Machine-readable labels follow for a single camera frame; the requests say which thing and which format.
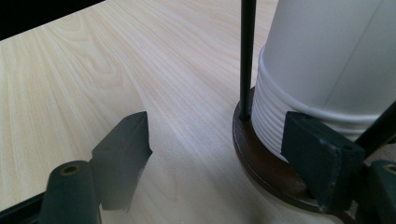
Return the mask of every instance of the screw hole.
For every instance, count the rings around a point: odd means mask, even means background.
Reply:
[[[77,173],[78,171],[79,171],[78,165],[69,165],[69,166],[64,167],[61,170],[61,175],[64,175],[64,176],[73,175],[73,174]]]

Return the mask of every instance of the round wooden disc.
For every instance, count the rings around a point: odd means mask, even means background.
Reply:
[[[250,90],[249,111],[254,95]],[[246,171],[264,189],[278,199],[304,210],[318,212],[318,203],[307,193],[304,181],[290,166],[272,154],[255,134],[251,120],[242,121],[239,104],[233,113],[233,145]],[[355,223],[353,217],[345,212],[334,212],[344,223]]]

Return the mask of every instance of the light wood grain surface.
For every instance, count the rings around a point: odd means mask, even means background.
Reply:
[[[257,56],[276,1],[259,0]],[[0,42],[0,210],[148,111],[153,155],[105,223],[341,223],[276,199],[236,157],[239,0],[107,0]]]

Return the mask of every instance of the white plastic container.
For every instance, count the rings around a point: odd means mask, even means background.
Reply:
[[[279,0],[251,116],[271,152],[289,110],[355,140],[395,100],[396,1]]]

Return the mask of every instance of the ribbed white rim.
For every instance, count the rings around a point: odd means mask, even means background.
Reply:
[[[279,88],[271,79],[263,61],[264,48],[260,52],[259,73],[254,93],[251,121],[253,129],[262,143],[282,161],[280,155],[283,126],[287,111],[298,111],[321,119],[345,137],[355,140],[378,115],[351,116],[319,110],[305,105]]]

